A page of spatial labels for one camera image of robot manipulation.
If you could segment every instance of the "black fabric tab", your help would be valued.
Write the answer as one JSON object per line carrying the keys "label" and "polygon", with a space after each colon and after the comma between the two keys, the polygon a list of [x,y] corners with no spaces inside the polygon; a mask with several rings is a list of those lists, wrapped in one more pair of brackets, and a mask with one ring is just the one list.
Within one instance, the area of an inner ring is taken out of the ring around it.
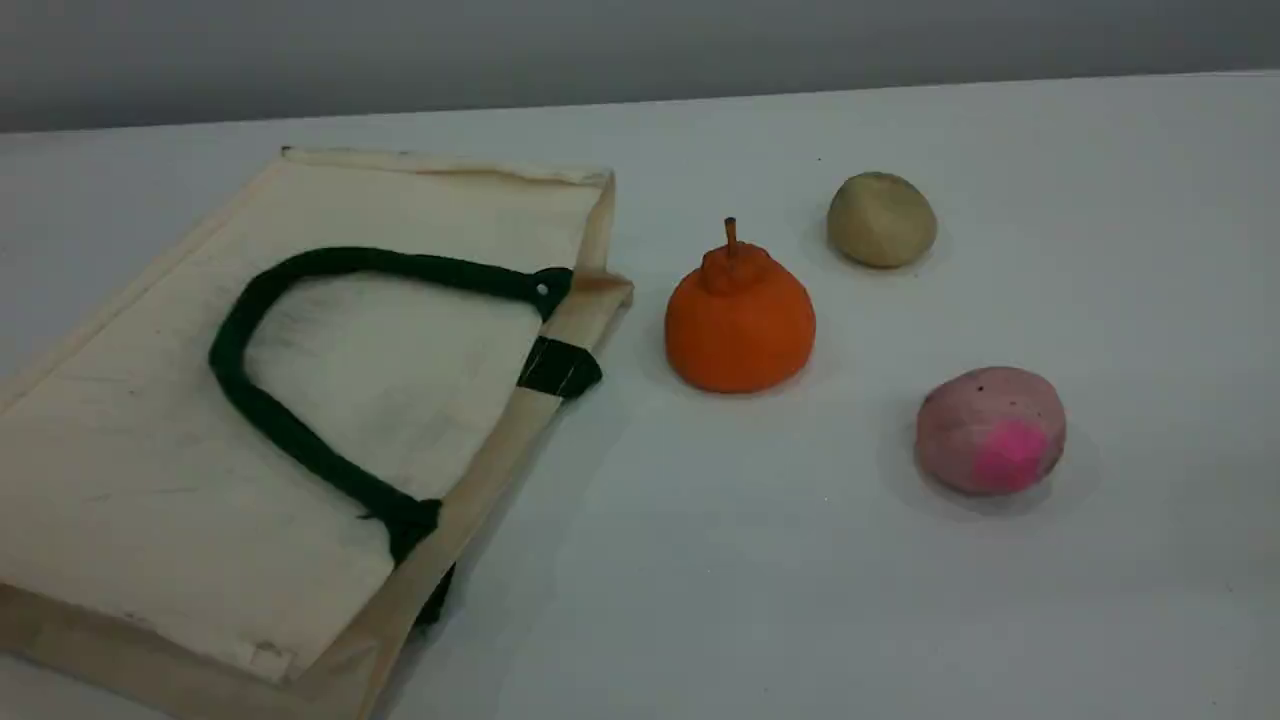
{"label": "black fabric tab", "polygon": [[417,612],[417,618],[413,619],[415,628],[429,628],[440,621],[440,614],[444,611],[444,601],[449,596],[449,585],[453,584],[453,571],[457,570],[457,565],[451,565],[449,571],[440,578],[440,582],[431,591],[431,597],[426,598],[426,605],[422,610]]}
{"label": "black fabric tab", "polygon": [[517,386],[573,400],[600,382],[600,364],[585,348],[539,337],[525,359]]}

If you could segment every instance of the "pink clay potato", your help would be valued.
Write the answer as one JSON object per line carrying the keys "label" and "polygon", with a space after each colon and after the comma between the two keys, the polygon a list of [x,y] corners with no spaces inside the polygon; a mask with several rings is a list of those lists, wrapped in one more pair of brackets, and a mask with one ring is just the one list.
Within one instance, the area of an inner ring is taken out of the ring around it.
{"label": "pink clay potato", "polygon": [[933,389],[915,419],[915,455],[969,495],[1011,495],[1044,478],[1066,446],[1066,411],[1048,380],[1018,368],[970,370]]}

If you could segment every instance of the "fruit stem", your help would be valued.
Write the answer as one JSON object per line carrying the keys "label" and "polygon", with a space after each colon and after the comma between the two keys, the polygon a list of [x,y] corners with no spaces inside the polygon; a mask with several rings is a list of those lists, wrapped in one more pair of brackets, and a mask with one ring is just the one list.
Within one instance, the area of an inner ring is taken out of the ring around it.
{"label": "fruit stem", "polygon": [[728,238],[728,256],[737,250],[737,218],[724,218],[724,237]]}

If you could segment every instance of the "orange clay pear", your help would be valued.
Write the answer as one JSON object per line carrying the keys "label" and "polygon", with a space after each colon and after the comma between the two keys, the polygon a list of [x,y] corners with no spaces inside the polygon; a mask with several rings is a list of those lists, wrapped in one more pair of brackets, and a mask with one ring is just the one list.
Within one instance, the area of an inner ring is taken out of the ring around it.
{"label": "orange clay pear", "polygon": [[667,302],[667,361],[689,384],[710,392],[758,392],[800,372],[813,351],[817,319],[800,281],[763,247],[737,241],[703,255]]}

